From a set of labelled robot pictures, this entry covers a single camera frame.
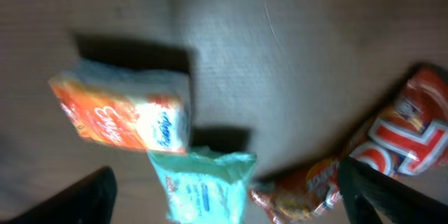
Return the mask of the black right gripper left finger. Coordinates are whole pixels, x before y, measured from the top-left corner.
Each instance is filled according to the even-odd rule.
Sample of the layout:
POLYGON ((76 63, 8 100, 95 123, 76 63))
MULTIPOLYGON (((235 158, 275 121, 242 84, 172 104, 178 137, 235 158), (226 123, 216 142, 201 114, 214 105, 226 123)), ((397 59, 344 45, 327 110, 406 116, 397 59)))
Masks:
POLYGON ((111 167, 102 167, 6 224, 109 224, 118 186, 111 167))

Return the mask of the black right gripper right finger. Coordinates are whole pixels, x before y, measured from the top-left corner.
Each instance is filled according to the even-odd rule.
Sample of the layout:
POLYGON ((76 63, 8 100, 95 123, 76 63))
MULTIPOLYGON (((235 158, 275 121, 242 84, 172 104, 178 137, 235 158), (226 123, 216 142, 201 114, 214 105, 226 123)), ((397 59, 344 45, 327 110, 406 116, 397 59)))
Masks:
POLYGON ((447 205, 432 199, 351 157, 339 164, 340 194, 351 224, 447 223, 447 205))

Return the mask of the red chocolate bar wrapper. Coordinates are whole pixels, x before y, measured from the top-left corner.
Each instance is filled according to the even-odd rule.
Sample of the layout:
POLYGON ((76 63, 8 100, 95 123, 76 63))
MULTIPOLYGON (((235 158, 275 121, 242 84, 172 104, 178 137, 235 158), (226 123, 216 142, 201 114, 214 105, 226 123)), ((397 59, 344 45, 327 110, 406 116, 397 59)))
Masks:
POLYGON ((249 190, 249 197, 272 223, 300 223, 320 216, 342 198, 337 174, 346 157, 394 179, 446 164, 447 70, 420 66, 339 153, 259 183, 249 190))

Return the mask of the orange tissue packet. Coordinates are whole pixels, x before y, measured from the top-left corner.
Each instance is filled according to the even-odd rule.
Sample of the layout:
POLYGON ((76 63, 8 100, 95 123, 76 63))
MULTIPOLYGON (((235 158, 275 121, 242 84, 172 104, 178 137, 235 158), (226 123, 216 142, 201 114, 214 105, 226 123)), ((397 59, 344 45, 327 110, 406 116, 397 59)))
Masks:
POLYGON ((190 77, 82 60, 49 81, 78 135, 131 151, 185 153, 190 77))

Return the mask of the teal snack packet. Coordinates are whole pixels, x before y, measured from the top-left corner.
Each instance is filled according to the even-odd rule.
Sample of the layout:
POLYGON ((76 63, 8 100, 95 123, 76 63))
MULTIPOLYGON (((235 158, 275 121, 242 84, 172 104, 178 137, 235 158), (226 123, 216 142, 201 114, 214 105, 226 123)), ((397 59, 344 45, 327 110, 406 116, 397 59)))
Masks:
POLYGON ((219 153, 193 148, 185 155, 149 153, 174 223, 241 224, 249 182, 256 168, 252 153, 219 153))

